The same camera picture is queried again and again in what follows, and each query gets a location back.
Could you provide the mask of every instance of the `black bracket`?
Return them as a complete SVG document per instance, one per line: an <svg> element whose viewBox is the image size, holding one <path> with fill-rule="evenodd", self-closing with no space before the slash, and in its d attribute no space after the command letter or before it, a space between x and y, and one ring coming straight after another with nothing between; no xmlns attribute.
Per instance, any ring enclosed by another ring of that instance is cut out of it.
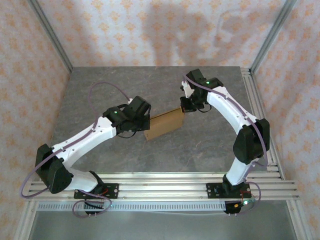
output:
<svg viewBox="0 0 320 240"><path fill-rule="evenodd" d="M117 199L119 194L119 183L103 183L101 186L101 196L107 197L108 199ZM79 190L74 191L74 199L97 199L95 196L87 195Z"/></svg>
<svg viewBox="0 0 320 240"><path fill-rule="evenodd" d="M235 191L230 191L228 194L224 191L222 182L207 183L205 185L208 199L250 199L250 185L243 183L240 188Z"/></svg>

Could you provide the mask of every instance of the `gray floor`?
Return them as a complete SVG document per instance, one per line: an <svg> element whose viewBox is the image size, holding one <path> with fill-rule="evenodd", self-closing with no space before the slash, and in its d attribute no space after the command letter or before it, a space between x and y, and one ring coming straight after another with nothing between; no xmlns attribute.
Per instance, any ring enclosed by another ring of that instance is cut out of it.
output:
<svg viewBox="0 0 320 240"><path fill-rule="evenodd" d="M30 240L295 240L286 201L262 201L244 215L107 212L76 218L37 212Z"/></svg>
<svg viewBox="0 0 320 240"><path fill-rule="evenodd" d="M219 78L230 94L251 111L239 67L76 67L65 93L52 145L60 143L93 123L87 100L91 84L110 81L130 98L141 96L157 115L180 106L182 75L200 68L204 77ZM126 103L115 88L100 85L92 103L102 114L109 107ZM143 132L130 139L114 137L88 152L74 168L97 173L116 172L227 172L234 160L236 134L212 108L208 113L186 113L183 127L146 141Z"/></svg>

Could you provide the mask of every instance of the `patterned wallpaper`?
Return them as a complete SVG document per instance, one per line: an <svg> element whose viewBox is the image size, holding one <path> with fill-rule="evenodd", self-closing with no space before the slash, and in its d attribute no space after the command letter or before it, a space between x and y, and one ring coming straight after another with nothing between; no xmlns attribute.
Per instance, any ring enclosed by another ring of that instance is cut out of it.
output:
<svg viewBox="0 0 320 240"><path fill-rule="evenodd" d="M0 1L0 239L11 240L19 187L50 141L69 73L26 0Z"/></svg>
<svg viewBox="0 0 320 240"><path fill-rule="evenodd" d="M320 239L320 4L300 0L257 72L288 179Z"/></svg>
<svg viewBox="0 0 320 240"><path fill-rule="evenodd" d="M75 67L250 67L285 0L40 0Z"/></svg>

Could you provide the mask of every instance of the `cardboard box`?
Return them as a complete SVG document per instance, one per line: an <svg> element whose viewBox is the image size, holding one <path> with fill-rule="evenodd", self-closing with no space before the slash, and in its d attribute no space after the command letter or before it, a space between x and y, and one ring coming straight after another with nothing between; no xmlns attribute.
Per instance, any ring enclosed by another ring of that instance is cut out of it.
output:
<svg viewBox="0 0 320 240"><path fill-rule="evenodd" d="M147 140L154 139L163 134L181 128L184 123L185 114L181 107L150 118L150 130L144 131Z"/></svg>

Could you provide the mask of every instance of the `gray stone surface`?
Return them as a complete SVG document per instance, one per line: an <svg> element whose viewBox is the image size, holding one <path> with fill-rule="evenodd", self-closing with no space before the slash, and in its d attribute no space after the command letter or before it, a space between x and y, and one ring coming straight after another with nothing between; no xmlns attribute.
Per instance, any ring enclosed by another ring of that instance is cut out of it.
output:
<svg viewBox="0 0 320 240"><path fill-rule="evenodd" d="M130 98L141 96L151 108L151 116L178 108L182 75L198 67L76 67L65 93L52 145L89 126L94 115L87 96L90 85L110 81ZM235 66L199 67L207 78L219 78L230 94L251 112L241 70ZM92 93L99 113L126 103L117 89L104 84ZM226 172L234 154L236 134L214 108L208 113L186 113L180 129L146 141L143 132L130 139L114 137L79 159L74 168L98 173L117 172Z"/></svg>

